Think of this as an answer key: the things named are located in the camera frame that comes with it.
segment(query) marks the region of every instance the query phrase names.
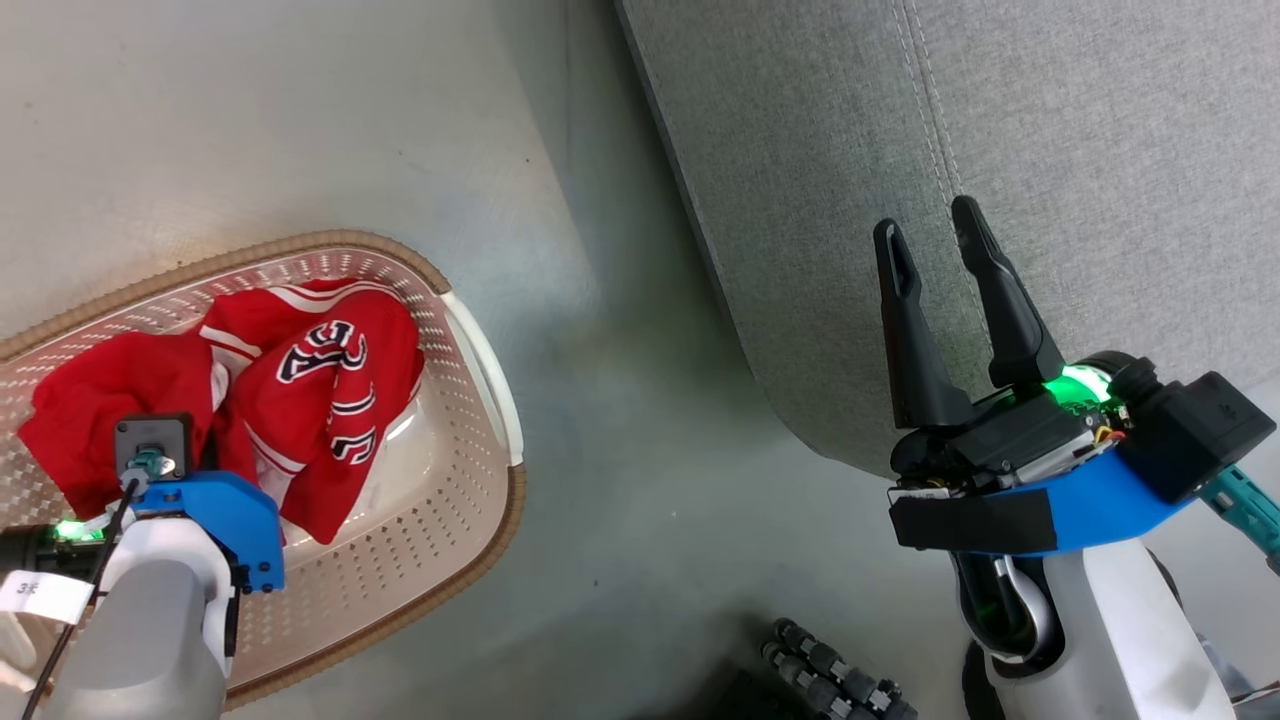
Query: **white stripe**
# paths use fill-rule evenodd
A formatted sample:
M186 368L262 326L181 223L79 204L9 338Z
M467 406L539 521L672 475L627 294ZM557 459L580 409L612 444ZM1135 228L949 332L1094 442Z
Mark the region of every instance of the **white stripe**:
M259 457L257 461L257 487L275 501L275 506L284 505L284 496L289 493L293 484L293 475L285 475L279 468Z
M229 332L210 328L209 325L201 325L200 337L205 340L211 340L214 342L220 342L227 347L234 347L250 357L257 357L262 354L262 348L256 345L250 345L243 340L233 336Z
M362 287L362 288L366 288L366 290L367 288L381 290L381 288L385 288L387 286L380 284L380 283L375 283L375 282L370 282L370 281L360 281L360 282L353 282L351 284L344 284L342 287L335 287L333 290L311 290L308 287L302 287L302 286L298 286L298 284L278 284L278 286L274 286L274 287L283 287L285 290L291 290L291 291L301 295L302 297L305 297L307 300L328 300L328 299L333 297L334 295L346 292L346 291L348 291L348 290L351 290L353 287Z
M212 355L214 357L212 363L214 368L209 374L210 375L209 384L210 388L214 391L212 407L214 410L218 410L218 406L223 404L223 398L227 397L227 388L230 387L232 384L232 377L230 373L227 370L227 365L223 365L221 363L218 361L216 350L211 351L210 355Z
M248 423L244 423L244 429L248 430L248 437L250 439L253 441L253 445L256 446L257 451L270 457L280 468L289 470L292 473L301 473L302 469L306 468L306 464L298 462L296 460L289 460L288 457L273 450L271 446L266 445L266 442L264 442L262 438L260 438L257 433L253 432L253 428L250 427Z
M394 297L396 300L399 300L399 296L392 292L390 290L387 290L380 284L372 284L372 283L364 287L356 287L356 286L344 287L342 288L342 292L334 295L328 300L307 300L279 286L269 287L266 288L266 291L283 300L284 304L288 305L289 307L312 314L328 313L329 310L333 310L334 305L342 302L348 296L352 296L357 292L383 292L385 295Z
M360 415L372 407L376 400L378 396L374 393L374 386L370 383L369 395L364 400L357 400L356 402L333 402L329 409L334 415Z
M227 350L220 345L210 345L214 350L214 363L218 363L223 368L227 368L232 373L232 380L239 377L244 368L248 368L250 363L253 361L252 357L246 357L234 350Z

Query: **couch cushion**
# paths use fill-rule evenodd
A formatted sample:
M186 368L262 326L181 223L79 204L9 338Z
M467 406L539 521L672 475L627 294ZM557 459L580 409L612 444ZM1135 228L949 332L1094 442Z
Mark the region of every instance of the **couch cushion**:
M620 0L746 357L815 451L887 473L872 228L952 379L991 350L947 205L978 199L1064 355L1242 386L1280 357L1280 8Z

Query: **cable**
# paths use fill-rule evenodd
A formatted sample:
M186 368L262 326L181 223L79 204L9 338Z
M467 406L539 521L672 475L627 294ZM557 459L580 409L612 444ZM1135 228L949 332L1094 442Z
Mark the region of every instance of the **cable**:
M93 585L93 592L90 597L97 597L99 585L102 584L102 574L106 573L106 561L111 559L111 552L115 551L115 536L120 534L120 525L124 523L124 511L129 509L129 503L133 502L133 491L138 487L138 480L129 480L129 487L124 488L124 497L120 498L120 506L115 509L111 515L111 521L108 523L106 528L102 530L102 547L97 551L97 559L93 561L93 571L90 574L90 583ZM58 635L58 642L54 643L54 651L49 655L49 660L45 662L45 667L40 671L40 679L36 680L36 687L31 691L31 697L27 698L27 708L22 712L22 720L31 720L36 716L36 708L40 706L40 697L45 694L45 687L49 685L49 678L54 674L54 667L58 666L58 660L67 651L67 644L70 643L72 635L76 633L76 625L68 624L63 628L61 634Z
M1102 445L1106 441L1120 442L1125 437L1124 430L1114 430L1107 425L1098 428L1098 432L1093 436L1093 445Z

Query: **gray floor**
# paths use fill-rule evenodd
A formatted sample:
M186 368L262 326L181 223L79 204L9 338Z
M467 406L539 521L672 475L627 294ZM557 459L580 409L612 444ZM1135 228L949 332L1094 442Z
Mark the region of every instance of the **gray floor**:
M445 272L516 392L529 506L502 562L229 717L684 717L780 614L924 716L960 716L947 561L896 547L883 482L769 411L609 4L4 5L0 333L230 247L356 227Z

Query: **basket rim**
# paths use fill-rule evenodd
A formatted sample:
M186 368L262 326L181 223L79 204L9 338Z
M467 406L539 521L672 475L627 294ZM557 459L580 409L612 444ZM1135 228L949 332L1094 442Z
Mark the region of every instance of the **basket rim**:
M8 363L31 352L47 342L116 313L123 307L192 282L198 282L209 275L330 247L348 247L385 255L403 263L411 270L420 274L428 287L436 295L445 295L453 290L449 281L426 258L389 237L351 229L317 231L224 252L109 292L32 325L18 334L0 340L0 363ZM524 507L525 465L521 462L508 468L507 505L503 510L502 520L498 523L497 532L489 539L489 543L485 544L484 550L471 562L399 610L370 623L349 637L291 665L229 687L224 711L230 711L261 700L333 667L370 646L387 639L397 630L421 620L429 612L468 588L481 575L488 573L507 551L507 547L511 546L511 541L520 527Z
M268 260L278 260L292 255L300 255L326 247L352 247L357 250L370 250L387 255L408 265L413 272L422 275L436 295L444 295L453 290L449 281L426 260L410 247L396 242L389 237L364 231L330 229L283 237L241 250L232 250L214 258L207 258L191 265L175 268L138 281L119 290L114 290L101 297L83 302L70 310L54 315L47 320L32 325L18 334L0 341L0 363L8 363L26 352L56 340L68 332L90 324L100 318L110 315L123 307L134 305L156 295L163 295L184 284L197 282L209 275L227 273L251 265L257 265Z

